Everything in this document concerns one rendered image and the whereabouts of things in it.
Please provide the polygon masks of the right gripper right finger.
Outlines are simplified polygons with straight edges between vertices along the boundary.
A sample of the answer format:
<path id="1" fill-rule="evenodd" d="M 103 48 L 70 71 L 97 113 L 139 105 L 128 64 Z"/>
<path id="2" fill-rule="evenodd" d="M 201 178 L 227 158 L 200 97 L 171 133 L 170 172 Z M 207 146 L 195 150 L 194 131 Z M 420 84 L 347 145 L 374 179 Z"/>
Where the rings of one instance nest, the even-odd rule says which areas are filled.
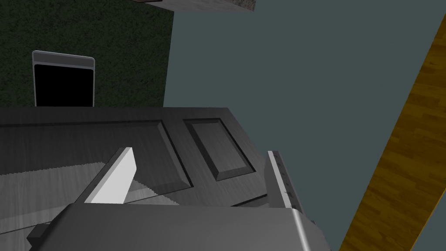
<path id="1" fill-rule="evenodd" d="M 304 213 L 299 196 L 289 177 L 282 156 L 278 151 L 267 152 L 264 179 L 269 207 L 293 208 L 302 214 Z"/>

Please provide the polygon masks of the dark grey panelled door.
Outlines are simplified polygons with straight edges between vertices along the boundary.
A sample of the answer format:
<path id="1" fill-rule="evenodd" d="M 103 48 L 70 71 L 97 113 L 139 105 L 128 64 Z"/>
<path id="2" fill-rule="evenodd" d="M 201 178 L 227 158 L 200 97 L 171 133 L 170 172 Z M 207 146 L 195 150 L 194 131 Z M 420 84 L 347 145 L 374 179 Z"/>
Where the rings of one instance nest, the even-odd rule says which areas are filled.
<path id="1" fill-rule="evenodd" d="M 0 109 L 0 251 L 73 203 L 115 152 L 136 172 L 125 203 L 231 207 L 264 198 L 264 157 L 227 108 Z"/>

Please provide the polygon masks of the black screen with grey frame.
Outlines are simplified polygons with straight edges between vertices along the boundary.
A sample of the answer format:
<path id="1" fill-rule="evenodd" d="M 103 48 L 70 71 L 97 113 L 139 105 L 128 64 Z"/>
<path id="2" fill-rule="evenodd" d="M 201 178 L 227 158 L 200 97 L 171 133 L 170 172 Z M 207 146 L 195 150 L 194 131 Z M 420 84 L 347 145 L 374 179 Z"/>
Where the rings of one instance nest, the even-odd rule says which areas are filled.
<path id="1" fill-rule="evenodd" d="M 93 57 L 34 50 L 32 68 L 36 107 L 94 107 Z"/>

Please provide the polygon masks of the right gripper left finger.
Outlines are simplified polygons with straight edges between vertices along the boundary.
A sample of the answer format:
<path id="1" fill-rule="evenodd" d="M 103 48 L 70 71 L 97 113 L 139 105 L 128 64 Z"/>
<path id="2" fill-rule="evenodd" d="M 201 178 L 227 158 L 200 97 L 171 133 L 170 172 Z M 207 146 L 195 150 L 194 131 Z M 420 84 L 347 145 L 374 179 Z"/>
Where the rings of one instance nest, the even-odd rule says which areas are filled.
<path id="1" fill-rule="evenodd" d="M 119 148 L 83 191 L 83 202 L 123 204 L 136 169 L 132 148 Z"/>

